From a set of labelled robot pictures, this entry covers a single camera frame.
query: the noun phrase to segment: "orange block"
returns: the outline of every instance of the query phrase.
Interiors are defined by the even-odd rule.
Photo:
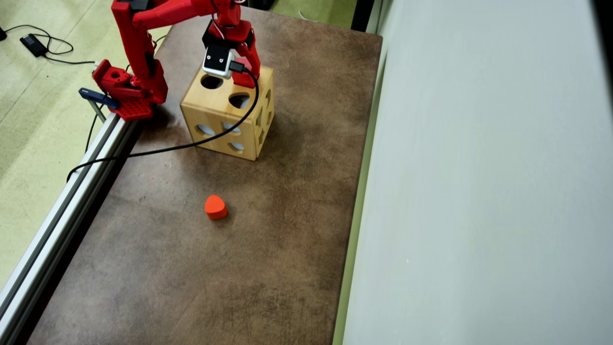
[[[204,204],[204,211],[211,219],[221,219],[228,214],[226,203],[218,196],[211,195]]]

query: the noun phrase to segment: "table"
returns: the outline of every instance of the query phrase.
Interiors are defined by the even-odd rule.
[[[243,9],[276,116],[252,162],[191,148],[126,162],[33,344],[332,341],[381,37]],[[175,25],[169,85],[133,152],[190,140],[179,101],[209,18]],[[206,198],[229,216],[211,221]]]

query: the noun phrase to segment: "wooden shape sorter cube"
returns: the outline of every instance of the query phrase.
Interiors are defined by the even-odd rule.
[[[200,147],[248,160],[260,155],[275,116],[272,68],[261,67],[260,96],[249,117],[232,132]],[[234,85],[198,69],[181,100],[181,112],[194,142],[210,138],[237,123],[249,110],[256,89]]]

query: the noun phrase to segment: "red robot arm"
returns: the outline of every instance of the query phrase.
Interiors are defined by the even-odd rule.
[[[143,4],[152,8],[139,9]],[[208,33],[231,42],[237,53],[246,58],[238,61],[259,77],[260,61],[251,23],[240,19],[240,5],[233,0],[113,0],[111,9],[134,74],[112,67],[104,60],[94,71],[93,78],[102,91],[121,103],[113,111],[125,120],[151,117],[153,106],[166,101],[168,86],[162,65],[153,58],[155,50],[147,32],[149,29],[196,16],[218,14]],[[234,72],[232,78],[237,85],[254,87],[246,73]]]

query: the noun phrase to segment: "green carpet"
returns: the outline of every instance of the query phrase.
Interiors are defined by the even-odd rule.
[[[300,11],[307,19],[350,28],[355,9],[356,0],[276,0],[270,11],[297,18]]]

